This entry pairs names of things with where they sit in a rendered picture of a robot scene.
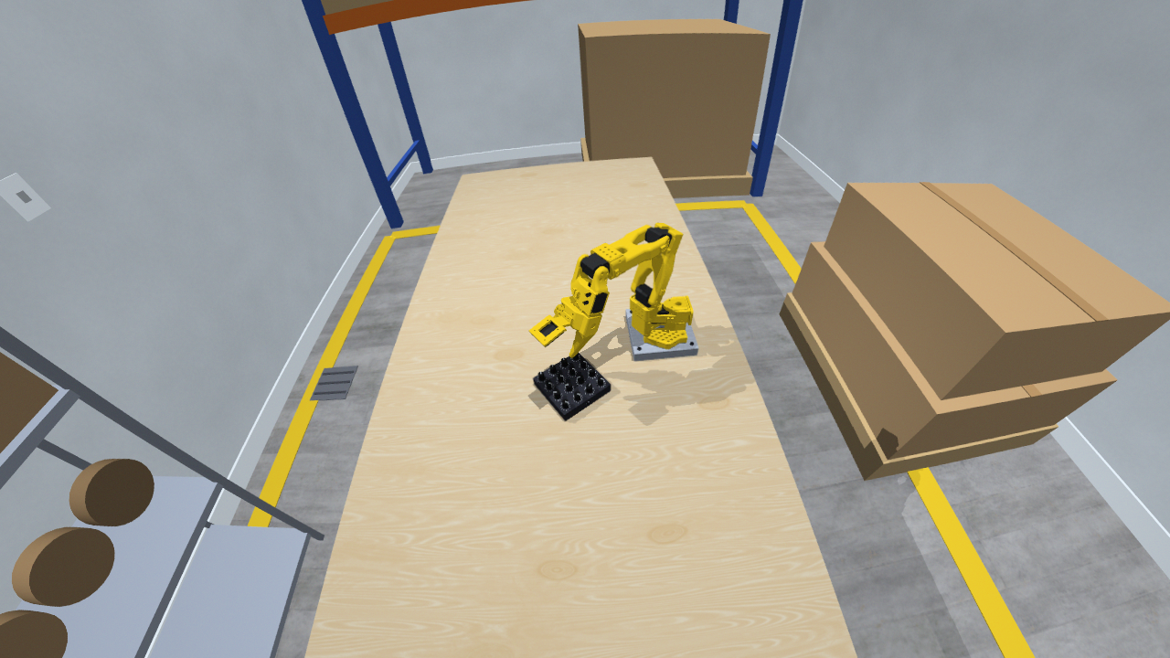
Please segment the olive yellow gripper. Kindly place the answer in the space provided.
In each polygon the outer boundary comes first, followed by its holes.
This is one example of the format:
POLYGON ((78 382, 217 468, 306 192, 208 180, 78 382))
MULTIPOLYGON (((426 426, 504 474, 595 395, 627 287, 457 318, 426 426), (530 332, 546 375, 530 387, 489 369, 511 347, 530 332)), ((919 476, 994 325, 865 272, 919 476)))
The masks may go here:
POLYGON ((573 296, 560 297, 560 304, 556 307, 553 317, 548 315, 537 325, 532 325, 529 333, 538 340, 543 347, 548 348, 553 340, 557 340, 560 334, 567 333, 565 325, 572 325, 576 330, 573 345, 569 357, 573 358, 577 352, 580 352, 581 347, 584 347, 589 341, 598 333, 599 325, 601 325, 603 315, 589 315, 580 310, 574 301, 573 296))

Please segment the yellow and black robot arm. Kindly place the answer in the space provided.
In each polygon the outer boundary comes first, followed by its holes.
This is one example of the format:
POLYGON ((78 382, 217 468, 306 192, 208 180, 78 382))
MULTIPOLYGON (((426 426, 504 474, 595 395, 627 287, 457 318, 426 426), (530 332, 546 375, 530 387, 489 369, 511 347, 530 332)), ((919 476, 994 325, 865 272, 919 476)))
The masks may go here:
POLYGON ((659 348, 670 349, 677 343, 686 343, 688 341, 686 324, 689 324, 688 315, 691 314, 688 299, 670 297, 661 302, 673 273, 677 244, 683 237, 684 233, 670 228, 667 224, 655 222, 654 228, 646 225, 632 229, 625 238, 613 244, 603 244, 597 249, 591 249, 590 256, 581 254, 571 280, 571 292, 576 303, 580 306, 581 311, 599 315, 610 300, 607 280, 619 277, 638 265, 631 286, 634 294, 629 297, 632 327, 644 334, 645 343, 659 348), (644 240, 648 244, 638 245, 644 240), (652 270, 654 270, 653 290, 645 283, 652 270))

